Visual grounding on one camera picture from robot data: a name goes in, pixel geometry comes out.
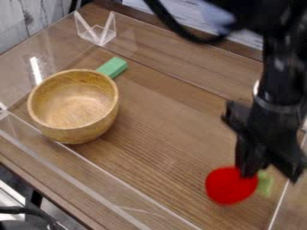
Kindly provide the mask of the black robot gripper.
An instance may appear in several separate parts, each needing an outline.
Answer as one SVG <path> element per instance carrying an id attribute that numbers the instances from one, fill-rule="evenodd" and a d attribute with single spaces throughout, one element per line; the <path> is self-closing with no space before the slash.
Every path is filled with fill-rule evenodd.
<path id="1" fill-rule="evenodd" d="M 237 134 L 235 166 L 253 178 L 274 165 L 297 183 L 307 169 L 307 155 L 298 144 L 306 109 L 303 97 L 258 93 L 253 105 L 227 101 L 221 119 Z"/>

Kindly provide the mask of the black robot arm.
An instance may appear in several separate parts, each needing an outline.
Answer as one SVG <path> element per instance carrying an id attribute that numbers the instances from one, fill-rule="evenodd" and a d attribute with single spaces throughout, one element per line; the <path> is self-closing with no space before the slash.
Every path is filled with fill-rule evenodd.
<path id="1" fill-rule="evenodd" d="M 307 120 L 307 0 L 201 0 L 218 35 L 201 37 L 175 20 L 161 0 L 145 0 L 183 39 L 218 44 L 242 30 L 263 37 L 263 74 L 253 104 L 226 103 L 221 119 L 237 134 L 235 166 L 243 178 L 275 166 L 291 181 L 307 169 L 298 131 Z"/>

